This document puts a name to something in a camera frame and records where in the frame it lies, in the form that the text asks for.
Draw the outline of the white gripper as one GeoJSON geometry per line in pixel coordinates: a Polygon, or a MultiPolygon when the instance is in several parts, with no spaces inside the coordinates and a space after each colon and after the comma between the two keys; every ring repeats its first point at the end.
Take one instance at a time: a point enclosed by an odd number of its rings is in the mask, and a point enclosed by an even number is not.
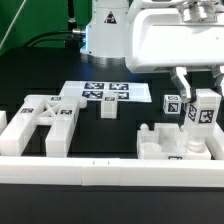
{"type": "Polygon", "coordinates": [[[125,63],[133,73],[171,69],[183,103],[191,100],[185,67],[214,66],[215,86],[224,97],[224,2],[134,0],[128,11],[125,63]]]}

